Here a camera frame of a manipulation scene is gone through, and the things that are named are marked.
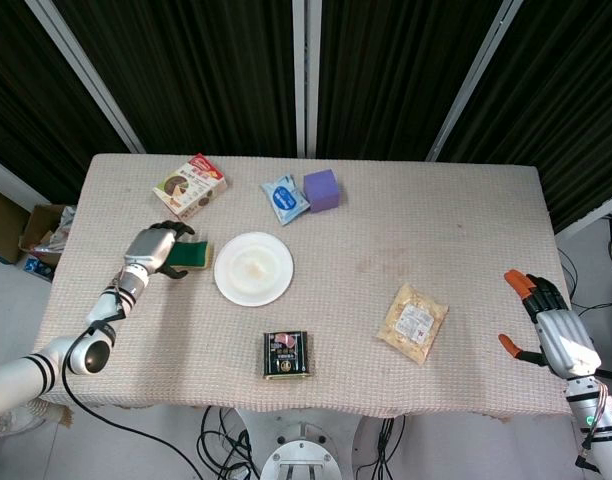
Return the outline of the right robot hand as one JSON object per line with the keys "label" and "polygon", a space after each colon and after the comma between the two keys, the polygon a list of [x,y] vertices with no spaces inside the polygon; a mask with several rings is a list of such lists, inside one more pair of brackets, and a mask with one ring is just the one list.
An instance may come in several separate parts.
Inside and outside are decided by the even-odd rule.
{"label": "right robot hand", "polygon": [[579,315],[569,308],[558,288],[543,277],[512,269],[505,281],[520,297],[537,333],[540,350],[529,352],[518,347],[505,334],[498,340],[513,358],[547,367],[564,379],[593,376],[601,359]]}

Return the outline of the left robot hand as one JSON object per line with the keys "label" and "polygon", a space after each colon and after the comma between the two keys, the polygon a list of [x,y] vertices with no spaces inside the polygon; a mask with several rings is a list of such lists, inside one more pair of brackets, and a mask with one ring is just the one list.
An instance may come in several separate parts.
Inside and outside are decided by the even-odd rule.
{"label": "left robot hand", "polygon": [[124,255],[126,265],[137,265],[147,275],[162,273],[171,279],[182,279],[188,272],[177,271],[166,264],[173,247],[184,235],[195,230],[183,222],[163,221],[139,232]]}

